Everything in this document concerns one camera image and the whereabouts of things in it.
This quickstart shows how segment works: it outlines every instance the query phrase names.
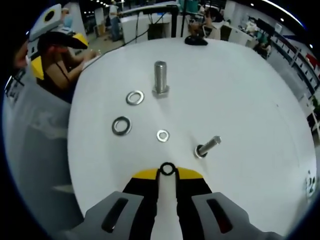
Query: black pole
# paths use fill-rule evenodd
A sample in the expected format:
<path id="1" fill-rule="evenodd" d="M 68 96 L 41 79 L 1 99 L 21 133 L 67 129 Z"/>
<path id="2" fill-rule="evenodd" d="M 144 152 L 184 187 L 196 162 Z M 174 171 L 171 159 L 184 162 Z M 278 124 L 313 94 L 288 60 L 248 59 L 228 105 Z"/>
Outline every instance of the black pole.
<path id="1" fill-rule="evenodd" d="M 179 8 L 175 6 L 174 10 L 171 12 L 171 37 L 175 38 L 177 36 L 177 18 L 178 18 Z"/>
<path id="2" fill-rule="evenodd" d="M 182 27 L 181 27 L 181 34 L 180 34 L 181 38 L 184 35 L 184 27 L 185 27 L 186 11 L 187 11 L 187 2 L 188 2 L 187 0 L 184 0 L 183 14 L 182 14 Z"/>

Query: person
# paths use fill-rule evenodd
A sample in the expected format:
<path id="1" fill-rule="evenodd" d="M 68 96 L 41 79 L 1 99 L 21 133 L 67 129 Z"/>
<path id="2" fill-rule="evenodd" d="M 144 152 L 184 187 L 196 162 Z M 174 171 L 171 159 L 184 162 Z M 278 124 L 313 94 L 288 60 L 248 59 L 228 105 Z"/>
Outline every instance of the person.
<path id="1" fill-rule="evenodd" d="M 224 17 L 222 14 L 214 7 L 210 7 L 205 14 L 205 26 L 210 29 L 208 34 L 209 39 L 221 39 L 221 27 L 224 25 Z"/>
<path id="2" fill-rule="evenodd" d="M 245 31 L 249 34 L 253 34 L 258 31 L 256 20 L 254 18 L 249 18 L 249 21 L 246 23 Z"/>
<path id="3" fill-rule="evenodd" d="M 67 7 L 62 8 L 61 10 L 61 20 L 63 22 L 64 27 L 71 28 L 73 23 L 73 18 Z"/>
<path id="4" fill-rule="evenodd" d="M 95 51 L 87 51 L 82 56 L 73 56 L 66 46 L 38 46 L 41 55 L 44 80 L 37 83 L 48 92 L 70 103 L 84 64 L 95 58 Z"/>
<path id="5" fill-rule="evenodd" d="M 259 42 L 254 48 L 259 55 L 261 55 L 264 59 L 268 57 L 268 54 L 271 52 L 271 39 L 268 38 L 266 43 Z"/>
<path id="6" fill-rule="evenodd" d="M 200 2 L 200 8 L 199 8 L 199 11 L 198 11 L 199 14 L 204 15 L 206 13 L 205 5 L 206 5 L 205 1 L 201 1 Z"/>
<path id="7" fill-rule="evenodd" d="M 205 11 L 204 23 L 189 21 L 188 30 L 192 36 L 207 36 L 209 39 L 220 40 L 220 28 L 224 22 L 224 18 L 219 11 L 210 7 Z"/>
<path id="8" fill-rule="evenodd" d="M 111 0 L 110 10 L 109 10 L 109 18 L 111 24 L 111 34 L 112 41 L 116 42 L 120 39 L 120 30 L 119 30 L 119 18 L 121 12 L 118 12 L 118 7 L 116 6 L 116 2 Z"/>

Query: black computer mouse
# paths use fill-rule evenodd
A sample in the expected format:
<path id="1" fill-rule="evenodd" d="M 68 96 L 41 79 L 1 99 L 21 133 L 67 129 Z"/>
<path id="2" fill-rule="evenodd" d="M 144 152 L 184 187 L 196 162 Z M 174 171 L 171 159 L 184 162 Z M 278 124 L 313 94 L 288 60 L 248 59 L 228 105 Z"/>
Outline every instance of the black computer mouse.
<path id="1" fill-rule="evenodd" d="M 184 40 L 185 44 L 193 46 L 206 46 L 208 42 L 200 36 L 187 36 Z"/>

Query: round white table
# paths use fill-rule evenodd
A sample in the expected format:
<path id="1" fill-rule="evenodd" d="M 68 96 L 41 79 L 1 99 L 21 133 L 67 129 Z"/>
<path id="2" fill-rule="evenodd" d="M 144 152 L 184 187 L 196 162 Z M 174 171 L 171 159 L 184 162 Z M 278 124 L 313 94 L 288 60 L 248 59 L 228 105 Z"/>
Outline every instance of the round white table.
<path id="1" fill-rule="evenodd" d="M 152 94 L 154 63 L 167 63 L 167 98 Z M 134 90 L 144 101 L 126 103 Z M 128 117 L 132 129 L 116 136 L 113 121 Z M 168 130 L 167 142 L 157 140 Z M 213 136 L 222 143 L 206 158 L 193 150 Z M 311 132 L 282 78 L 252 49 L 208 40 L 189 46 L 159 39 L 112 51 L 80 76 L 68 129 L 68 161 L 79 207 L 86 211 L 122 191 L 132 175 L 164 162 L 201 173 L 249 214 L 262 231 L 285 235 L 306 199 L 305 178 L 316 172 Z M 152 239 L 182 239 L 173 178 L 160 180 Z"/>

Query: computer monitor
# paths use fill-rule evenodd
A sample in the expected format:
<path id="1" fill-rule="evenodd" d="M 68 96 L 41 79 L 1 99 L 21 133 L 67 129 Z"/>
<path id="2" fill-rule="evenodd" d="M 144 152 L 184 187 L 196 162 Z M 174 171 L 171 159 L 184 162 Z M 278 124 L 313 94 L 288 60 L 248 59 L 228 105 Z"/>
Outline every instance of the computer monitor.
<path id="1" fill-rule="evenodd" d="M 272 36 L 275 32 L 275 28 L 273 26 L 261 20 L 260 18 L 258 18 L 258 20 L 256 21 L 256 26 L 260 28 L 262 31 L 269 34 L 269 36 Z"/>

